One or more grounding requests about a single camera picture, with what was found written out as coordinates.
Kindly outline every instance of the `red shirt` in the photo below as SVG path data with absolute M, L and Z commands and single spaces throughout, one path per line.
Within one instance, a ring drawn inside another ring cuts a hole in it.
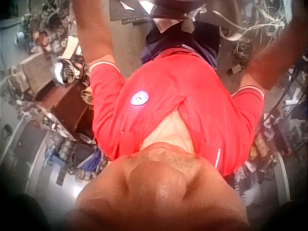
M 127 81 L 114 64 L 99 62 L 91 67 L 90 82 L 93 131 L 111 160 L 138 152 L 144 139 L 175 109 L 195 152 L 221 175 L 232 173 L 248 158 L 264 95 L 246 87 L 232 97 L 213 68 L 192 51 L 168 49 Z M 133 98 L 140 91 L 142 99 Z

